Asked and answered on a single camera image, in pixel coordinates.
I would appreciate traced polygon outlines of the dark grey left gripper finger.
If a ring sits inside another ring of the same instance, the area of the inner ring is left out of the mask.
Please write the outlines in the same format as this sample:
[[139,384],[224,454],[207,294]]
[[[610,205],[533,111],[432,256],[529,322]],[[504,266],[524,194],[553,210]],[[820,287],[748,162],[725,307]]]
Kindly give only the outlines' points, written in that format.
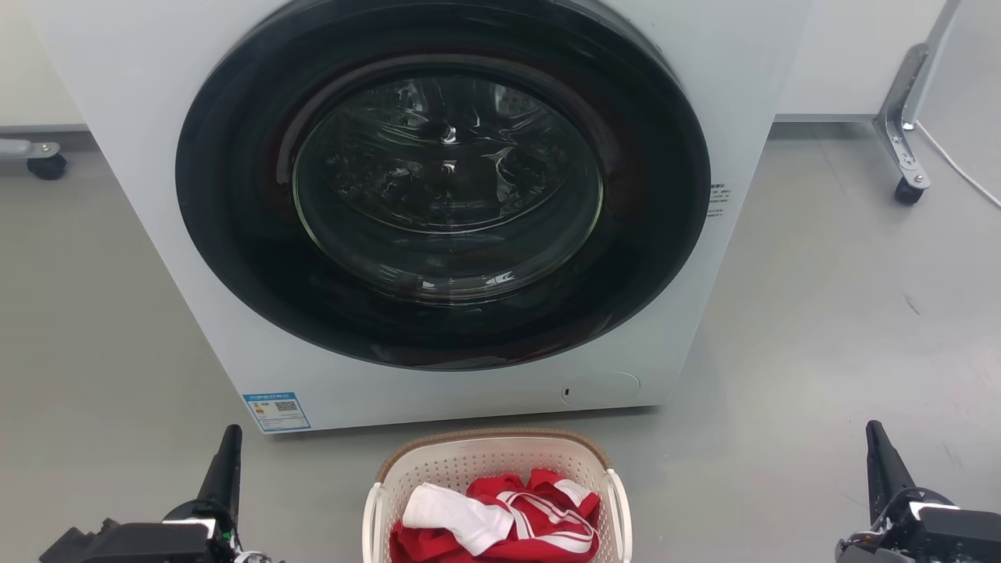
[[210,507],[214,514],[225,513],[230,521],[239,520],[241,446],[240,425],[229,425],[197,496],[197,502]]

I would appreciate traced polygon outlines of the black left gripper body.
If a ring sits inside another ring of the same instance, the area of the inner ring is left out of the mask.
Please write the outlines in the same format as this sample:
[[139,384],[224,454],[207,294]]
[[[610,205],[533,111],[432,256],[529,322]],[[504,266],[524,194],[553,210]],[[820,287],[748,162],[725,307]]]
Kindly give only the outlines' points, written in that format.
[[105,519],[96,533],[71,528],[39,556],[40,562],[271,562],[242,547],[235,513],[225,504],[195,499],[161,522],[119,524]]

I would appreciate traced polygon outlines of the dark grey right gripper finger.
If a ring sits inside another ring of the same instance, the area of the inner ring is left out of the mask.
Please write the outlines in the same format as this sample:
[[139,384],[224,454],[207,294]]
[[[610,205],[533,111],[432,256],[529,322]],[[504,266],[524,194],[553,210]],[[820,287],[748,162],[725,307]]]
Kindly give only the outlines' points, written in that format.
[[916,488],[880,421],[866,424],[866,483],[871,524],[879,520],[894,497]]

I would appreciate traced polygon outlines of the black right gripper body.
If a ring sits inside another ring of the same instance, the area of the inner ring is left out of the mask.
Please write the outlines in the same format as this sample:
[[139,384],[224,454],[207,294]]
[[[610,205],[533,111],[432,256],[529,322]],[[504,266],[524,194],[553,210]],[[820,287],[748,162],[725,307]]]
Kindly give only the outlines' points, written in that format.
[[930,489],[894,495],[871,528],[841,539],[837,562],[999,562],[1000,516],[965,510]]

